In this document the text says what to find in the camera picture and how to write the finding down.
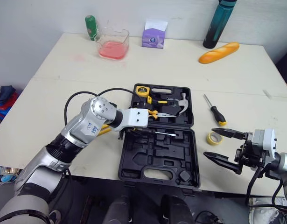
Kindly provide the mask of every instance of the black tool case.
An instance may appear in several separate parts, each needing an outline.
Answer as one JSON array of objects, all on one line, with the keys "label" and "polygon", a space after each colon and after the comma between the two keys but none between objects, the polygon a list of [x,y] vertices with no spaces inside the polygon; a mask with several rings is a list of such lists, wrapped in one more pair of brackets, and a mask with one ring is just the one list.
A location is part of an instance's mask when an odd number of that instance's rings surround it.
[{"label": "black tool case", "polygon": [[[136,84],[151,88],[149,95],[153,99],[177,98],[186,93],[188,109],[176,118],[149,118],[148,128],[162,133],[175,133],[172,137],[163,134],[142,134],[134,137],[125,132],[122,156],[119,165],[119,178],[127,183],[144,182],[175,186],[184,189],[197,189],[200,186],[196,141],[193,126],[191,93],[189,88]],[[132,97],[132,108],[147,108],[158,112],[177,115],[180,106],[161,106],[143,104],[137,96]],[[150,170],[160,170],[168,175],[165,179],[151,178]]]}]

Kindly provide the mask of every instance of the white table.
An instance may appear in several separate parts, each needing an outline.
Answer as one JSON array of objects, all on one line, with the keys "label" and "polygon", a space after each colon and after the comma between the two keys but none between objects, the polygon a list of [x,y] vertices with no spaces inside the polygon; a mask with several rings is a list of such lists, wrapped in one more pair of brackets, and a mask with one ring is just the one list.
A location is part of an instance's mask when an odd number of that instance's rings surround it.
[{"label": "white table", "polygon": [[[206,143],[206,134],[217,125],[205,93],[226,117],[228,128],[247,132],[273,127],[277,150],[287,152],[287,87],[262,46],[241,45],[222,60],[200,64],[199,56],[207,51],[201,42],[165,40],[165,49],[140,44],[140,38],[130,38],[127,56],[115,61],[99,57],[87,35],[63,34],[0,125],[0,165],[24,168],[51,142],[64,126],[64,104],[74,92],[99,93],[112,87],[132,90],[135,83],[191,89],[202,190],[245,194],[254,173],[244,167],[242,175],[237,175],[203,155],[212,151],[233,161],[242,144],[227,138],[215,147]],[[104,96],[119,108],[127,108],[131,99],[121,91]],[[79,113],[89,97],[71,101],[68,119]],[[117,180],[122,144],[114,132],[98,137],[73,161],[72,174]],[[274,180],[258,179],[252,194],[272,195],[277,185]]]}]

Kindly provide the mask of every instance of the baguette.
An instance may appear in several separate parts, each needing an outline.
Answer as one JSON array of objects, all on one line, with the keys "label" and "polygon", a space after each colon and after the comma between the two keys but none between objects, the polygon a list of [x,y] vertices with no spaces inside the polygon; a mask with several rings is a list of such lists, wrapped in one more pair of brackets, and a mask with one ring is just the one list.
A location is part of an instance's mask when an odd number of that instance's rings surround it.
[{"label": "baguette", "polygon": [[198,61],[202,64],[208,64],[208,63],[217,61],[237,51],[239,47],[240,47],[240,44],[238,42],[228,43],[220,48],[217,48],[215,50],[205,53],[199,58]]}]

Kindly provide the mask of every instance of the red cloth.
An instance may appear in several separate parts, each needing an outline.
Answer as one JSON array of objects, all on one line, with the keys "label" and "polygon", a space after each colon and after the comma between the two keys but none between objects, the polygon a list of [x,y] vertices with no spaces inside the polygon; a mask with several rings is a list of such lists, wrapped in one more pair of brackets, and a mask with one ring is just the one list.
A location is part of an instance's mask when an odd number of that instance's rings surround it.
[{"label": "red cloth", "polygon": [[8,98],[8,100],[6,101],[6,103],[3,106],[0,106],[0,111],[5,111],[6,109],[8,109],[9,107],[11,107],[12,105],[14,105],[14,103],[16,102],[18,98],[18,94],[16,92],[14,92],[10,98]]}]

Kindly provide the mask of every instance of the green bottle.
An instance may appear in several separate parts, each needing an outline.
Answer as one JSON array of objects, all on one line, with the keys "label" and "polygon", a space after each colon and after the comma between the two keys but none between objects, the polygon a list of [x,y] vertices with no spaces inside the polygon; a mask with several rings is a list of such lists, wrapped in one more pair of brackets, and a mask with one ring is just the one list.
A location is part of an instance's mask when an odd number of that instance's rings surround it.
[{"label": "green bottle", "polygon": [[85,18],[85,23],[89,37],[92,41],[97,41],[99,39],[99,36],[96,18],[93,15],[88,15]]}]

